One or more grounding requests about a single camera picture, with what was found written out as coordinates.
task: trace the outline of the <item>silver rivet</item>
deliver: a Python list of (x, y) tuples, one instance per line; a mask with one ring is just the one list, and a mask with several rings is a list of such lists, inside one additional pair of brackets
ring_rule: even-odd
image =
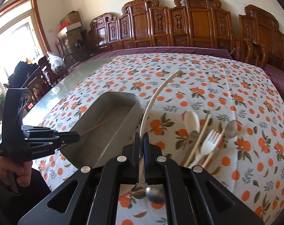
[(195, 167), (193, 167), (193, 171), (194, 172), (198, 172), (198, 173), (201, 173), (202, 172), (202, 167), (201, 166), (195, 166)]
[(126, 156), (119, 156), (117, 157), (118, 162), (125, 162), (126, 161)]
[(83, 167), (80, 169), (80, 171), (81, 171), (82, 173), (88, 173), (88, 172), (90, 172), (90, 170), (91, 170), (91, 168), (90, 168), (89, 166), (83, 166)]
[(164, 157), (164, 156), (159, 156), (159, 157), (157, 158), (157, 160), (158, 160), (158, 162), (166, 162), (166, 161), (167, 161), (167, 158)]

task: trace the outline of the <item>floral tablecloth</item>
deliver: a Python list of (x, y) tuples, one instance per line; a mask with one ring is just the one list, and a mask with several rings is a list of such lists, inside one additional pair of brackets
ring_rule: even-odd
[[(202, 55), (118, 56), (69, 92), (41, 126), (69, 131), (106, 91), (135, 93), (145, 109), (163, 80), (178, 69), (184, 75), (168, 84), (151, 110), (150, 142), (179, 163), (191, 144), (185, 111), (194, 110), (203, 124), (204, 110), (210, 110), (209, 129), (218, 131), (236, 120), (237, 137), (220, 142), (207, 170), (271, 224), (284, 208), (284, 103), (260, 68)], [(52, 190), (77, 170), (59, 151), (36, 162)], [(137, 185), (120, 196), (116, 224), (167, 224), (165, 205), (151, 204), (145, 186)]]

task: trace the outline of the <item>wooden chopstick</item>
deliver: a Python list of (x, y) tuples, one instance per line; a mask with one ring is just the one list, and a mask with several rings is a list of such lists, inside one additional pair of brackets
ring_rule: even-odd
[(206, 131), (206, 129), (207, 129), (207, 126), (208, 126), (208, 124), (209, 124), (210, 117), (211, 117), (211, 113), (209, 112), (209, 113), (207, 114), (206, 121), (204, 122), (204, 125), (203, 125), (203, 127), (202, 127), (202, 129), (201, 129), (201, 131), (200, 131), (200, 133), (199, 133), (199, 136), (198, 136), (196, 142), (195, 142), (195, 145), (194, 145), (194, 147), (193, 147), (191, 153), (189, 154), (187, 160), (186, 160), (185, 163), (184, 163), (184, 167), (189, 166), (189, 164), (190, 164), (190, 162), (191, 162), (191, 160), (192, 160), (192, 158), (193, 158), (193, 156), (194, 156), (194, 154), (195, 154), (195, 152), (196, 152), (196, 150), (197, 150), (197, 147), (198, 147), (198, 145), (200, 144), (200, 141), (202, 140), (202, 137), (203, 137), (203, 135), (204, 135), (204, 133), (205, 133), (205, 131)]
[[(224, 132), (225, 132), (225, 128), (222, 130), (221, 132), (221, 138), (219, 141), (221, 141), (221, 139), (223, 138), (223, 135), (224, 135)], [(216, 148), (208, 155), (208, 157), (206, 158), (206, 160), (204, 161), (204, 163), (201, 165), (204, 169), (207, 167), (207, 165), (209, 164), (209, 161), (211, 160), (213, 154), (214, 154), (214, 151), (216, 150)]]
[(113, 119), (116, 119), (117, 117), (120, 117), (121, 115), (125, 114), (126, 112), (127, 112), (127, 111), (124, 111), (124, 112), (122, 112), (122, 113), (120, 113), (120, 114), (118, 114), (118, 115), (116, 115), (116, 116), (114, 116), (114, 117), (112, 117), (112, 118), (110, 118), (110, 119), (107, 119), (107, 120), (101, 122), (100, 124), (98, 124), (98, 125), (94, 126), (93, 128), (87, 130), (87, 131), (84, 132), (83, 134), (80, 134), (80, 136), (82, 137), (82, 136), (84, 136), (84, 135), (86, 135), (86, 134), (92, 132), (93, 130), (95, 130), (95, 129), (99, 128), (100, 126), (102, 126), (102, 125), (104, 125), (104, 124), (106, 124), (106, 123), (112, 121)]

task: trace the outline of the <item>clear plastic bag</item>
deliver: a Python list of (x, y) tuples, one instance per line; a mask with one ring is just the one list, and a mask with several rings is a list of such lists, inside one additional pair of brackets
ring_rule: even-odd
[(48, 60), (51, 66), (51, 70), (55, 73), (58, 74), (61, 70), (65, 68), (65, 64), (63, 62), (63, 59), (60, 57), (55, 56), (51, 52), (47, 52), (48, 54)]

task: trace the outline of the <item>fork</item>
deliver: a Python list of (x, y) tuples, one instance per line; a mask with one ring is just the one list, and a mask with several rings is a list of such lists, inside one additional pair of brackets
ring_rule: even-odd
[(220, 139), (221, 134), (219, 134), (217, 131), (211, 130), (201, 146), (200, 153), (195, 157), (195, 160), (188, 166), (188, 168), (192, 168), (193, 166), (197, 165), (204, 156), (213, 152)]

